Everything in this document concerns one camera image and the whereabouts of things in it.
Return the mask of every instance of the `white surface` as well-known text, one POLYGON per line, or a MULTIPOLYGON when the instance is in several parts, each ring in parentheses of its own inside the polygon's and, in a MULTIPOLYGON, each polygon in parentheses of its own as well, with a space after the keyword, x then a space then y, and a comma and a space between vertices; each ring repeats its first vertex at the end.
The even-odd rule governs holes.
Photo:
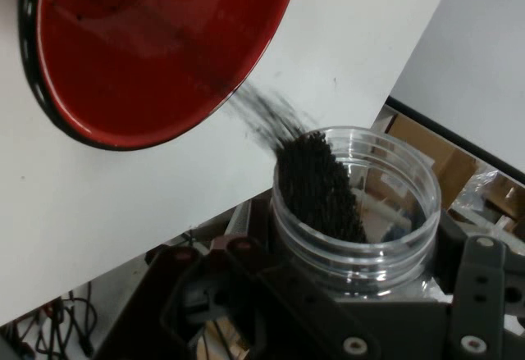
MULTIPOLYGON (((370 126, 439 0, 291 0, 249 77, 321 125, 370 126)), ((0 0, 0 325, 268 189, 271 154, 225 104, 145 151, 55 129, 22 74, 0 0)))
POLYGON ((525 0, 443 0, 392 96, 525 172, 525 0))

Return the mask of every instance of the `red bowl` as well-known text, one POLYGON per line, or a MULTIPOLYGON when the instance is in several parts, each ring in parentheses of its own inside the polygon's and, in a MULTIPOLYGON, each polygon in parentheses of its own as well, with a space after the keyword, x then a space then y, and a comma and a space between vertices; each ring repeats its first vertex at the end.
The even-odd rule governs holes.
POLYGON ((19 0, 30 86, 84 143, 138 149, 210 115, 263 54, 289 0, 19 0))

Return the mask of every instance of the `cardboard box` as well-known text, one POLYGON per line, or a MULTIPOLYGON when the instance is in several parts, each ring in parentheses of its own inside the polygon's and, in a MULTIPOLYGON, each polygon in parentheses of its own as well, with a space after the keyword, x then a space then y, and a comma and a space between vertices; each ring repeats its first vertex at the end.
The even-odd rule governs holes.
POLYGON ((448 209, 476 171, 476 159, 400 114, 388 134, 412 145, 427 157, 441 187, 441 206, 448 209))
POLYGON ((525 217, 525 188, 504 175, 498 174, 486 187, 484 196, 487 202, 515 221, 525 217))

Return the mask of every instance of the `metal screw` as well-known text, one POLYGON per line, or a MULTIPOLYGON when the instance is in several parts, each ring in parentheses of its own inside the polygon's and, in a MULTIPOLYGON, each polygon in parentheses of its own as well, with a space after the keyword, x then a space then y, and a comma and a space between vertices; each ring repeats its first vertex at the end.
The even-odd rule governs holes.
POLYGON ((343 341, 343 349, 347 354, 358 356, 368 352, 368 345, 364 339, 359 337, 348 337, 343 341))
POLYGON ((190 260, 192 257, 191 251, 187 249, 181 249, 180 251, 177 251, 175 254, 175 259, 184 261, 184 260, 190 260))
POLYGON ((483 247, 488 247, 488 248, 494 245, 494 241, 492 241, 488 237, 480 237, 479 239, 477 239, 477 243, 482 245, 483 247))
POLYGON ((465 335, 461 339, 461 346, 469 353, 482 354, 486 352, 486 343, 474 335, 465 335))
POLYGON ((252 244, 250 244, 249 241, 246 241, 245 239, 243 239, 242 241, 239 241, 236 246, 238 249, 242 251, 246 251, 252 248, 252 244))

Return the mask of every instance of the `white wall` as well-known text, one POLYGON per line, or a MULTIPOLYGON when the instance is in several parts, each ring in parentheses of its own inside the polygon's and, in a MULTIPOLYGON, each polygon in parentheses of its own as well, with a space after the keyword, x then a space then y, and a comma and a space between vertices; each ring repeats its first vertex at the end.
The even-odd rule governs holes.
POLYGON ((442 0, 391 95, 525 172, 525 0, 442 0))

